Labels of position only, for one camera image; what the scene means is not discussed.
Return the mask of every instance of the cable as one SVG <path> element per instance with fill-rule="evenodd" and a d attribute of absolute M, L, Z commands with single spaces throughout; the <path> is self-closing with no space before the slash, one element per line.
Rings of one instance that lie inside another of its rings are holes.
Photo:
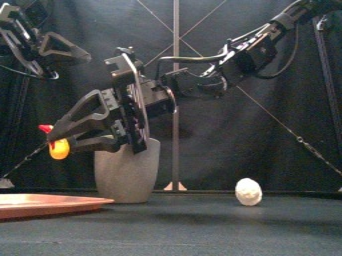
<path fill-rule="evenodd" d="M 285 64 L 284 68 L 274 74 L 272 75 L 264 75 L 261 73 L 256 73 L 254 76 L 257 78 L 261 78 L 261 79 L 273 79 L 276 77 L 278 77 L 287 70 L 288 68 L 291 67 L 291 65 L 293 64 L 293 61 L 295 61 L 295 57 L 296 57 L 296 54 L 297 54 L 297 50 L 299 50 L 299 45 L 300 45 L 300 26 L 296 25 L 296 43 L 295 43 L 295 49 L 293 49 L 293 53 L 292 53 L 292 56 L 289 58 L 289 61 L 288 63 Z"/>
<path fill-rule="evenodd" d="M 157 73 L 156 73 L 156 80 L 160 79 L 160 70 L 161 70 L 161 65 L 162 62 L 170 61 L 174 63 L 212 63 L 222 60 L 228 55 L 228 49 L 224 47 L 224 52 L 220 55 L 210 56 L 210 57 L 162 57 L 158 60 L 157 64 Z"/>
<path fill-rule="evenodd" d="M 39 76 L 31 75 L 31 74 L 29 74 L 26 72 L 22 72 L 22 71 L 19 71 L 17 69 L 13 69 L 13 68 L 10 68 L 10 67 L 7 67 L 5 65 L 0 65 L 0 68 L 9 70 L 9 71 L 11 71 L 11 72 L 14 72 L 14 73 L 17 73 L 17 74 L 19 74 L 22 76 L 27 76 L 27 77 L 31 77 L 31 78 L 35 78 L 35 79 L 39 79 L 39 80 L 58 80 L 59 79 L 59 74 L 55 71 L 54 71 L 54 77 L 50 78 L 50 77 L 39 77 Z"/>

